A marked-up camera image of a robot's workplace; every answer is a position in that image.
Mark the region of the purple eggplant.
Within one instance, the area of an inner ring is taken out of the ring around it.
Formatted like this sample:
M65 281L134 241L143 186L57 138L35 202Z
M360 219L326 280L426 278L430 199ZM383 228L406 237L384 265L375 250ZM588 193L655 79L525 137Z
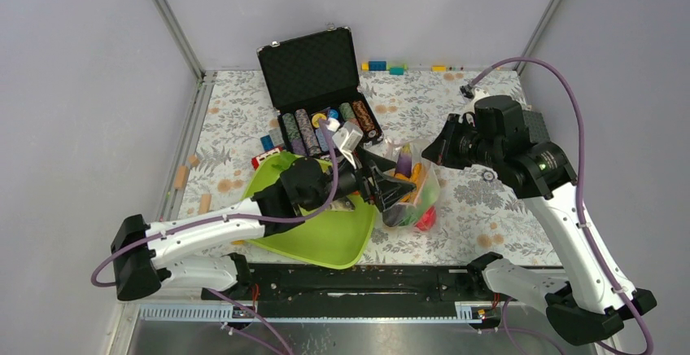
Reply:
M413 158L412 150L408 143L404 144L398 153L398 159L395 166L395 175L401 175L409 178L413 172Z

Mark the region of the clear pink zip top bag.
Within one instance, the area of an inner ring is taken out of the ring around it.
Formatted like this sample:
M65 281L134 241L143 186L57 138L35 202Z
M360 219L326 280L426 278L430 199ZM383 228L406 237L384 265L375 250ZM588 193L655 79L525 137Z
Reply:
M424 167L426 168L426 176L425 176L422 184L425 182L425 180L428 177L435 178L438 181L438 178L437 178L436 172L435 172L435 164L430 162L429 160L424 159L421 156L423 150L430 144L430 142L428 140L415 139L412 141L401 142L401 143L395 143L393 141L387 140L386 143L387 143L387 147L386 147L386 152L385 152L384 157L387 158L388 160L393 160L395 162L395 166L396 166L396 161L398 159L398 153L400 151L400 148L404 144L408 143L411 147L411 150L412 150L413 165L415 165L416 163L422 163L424 165ZM391 176L394 176L395 175L395 167L393 170L388 171L388 173ZM410 203L403 203L400 200L399 202L394 204L392 208L387 209L382 214L383 224L389 228L408 226L406 224L406 218L408 216L407 208L408 208L409 204Z

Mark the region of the green napa cabbage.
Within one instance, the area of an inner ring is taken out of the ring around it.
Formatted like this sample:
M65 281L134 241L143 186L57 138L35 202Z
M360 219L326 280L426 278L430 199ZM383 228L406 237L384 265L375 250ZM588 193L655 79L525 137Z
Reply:
M408 226L416 225L424 214L435 205L439 194L440 186L438 181L435 178L428 177L415 193L414 200L410 202L407 208L406 224Z

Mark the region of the red tomato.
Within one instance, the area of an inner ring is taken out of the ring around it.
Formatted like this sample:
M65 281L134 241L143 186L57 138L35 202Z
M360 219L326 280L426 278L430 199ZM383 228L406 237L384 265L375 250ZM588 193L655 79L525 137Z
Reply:
M431 206L419 219L415 227L421 231L432 229L436 223L437 214L435 206Z

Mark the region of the orange fried chicken piece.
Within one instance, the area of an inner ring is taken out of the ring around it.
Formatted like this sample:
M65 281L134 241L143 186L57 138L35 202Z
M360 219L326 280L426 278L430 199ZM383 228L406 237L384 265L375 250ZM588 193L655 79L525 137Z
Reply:
M421 184L424 181L424 178L426 176L426 168L422 163L416 163L408 176L406 176L404 173L399 173L396 172L394 177L398 178L400 180L406 181L406 182L412 182L415 184L415 190L408 193L406 196L404 196L401 199L401 202L403 203L412 203L417 196L417 193L419 192L421 188Z

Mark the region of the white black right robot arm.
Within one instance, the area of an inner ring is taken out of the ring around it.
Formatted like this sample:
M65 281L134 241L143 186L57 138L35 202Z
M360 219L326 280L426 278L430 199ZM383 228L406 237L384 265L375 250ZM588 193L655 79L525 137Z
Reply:
M552 329L578 346L607 340L626 320L657 300L621 271L586 212L579 176L553 142L531 141L522 106L507 95L475 99L471 110L448 115L422 157L448 169L492 169L537 218L566 272L546 278L495 252L473 261L470 295L512 297L543 313Z

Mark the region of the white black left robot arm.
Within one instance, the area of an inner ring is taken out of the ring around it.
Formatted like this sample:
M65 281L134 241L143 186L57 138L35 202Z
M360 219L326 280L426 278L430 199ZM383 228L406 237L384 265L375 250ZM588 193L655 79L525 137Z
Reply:
M140 300L166 287L205 289L211 296L247 296L252 278L244 256L202 256L202 251L239 240L284 234L354 193L383 213L415 191L413 182L389 175L395 162L359 146L361 131L347 122L327 148L332 164L308 156L289 160L277 180L228 208L175 221L126 217L111 242L111 255L91 275L112 265L119 301Z

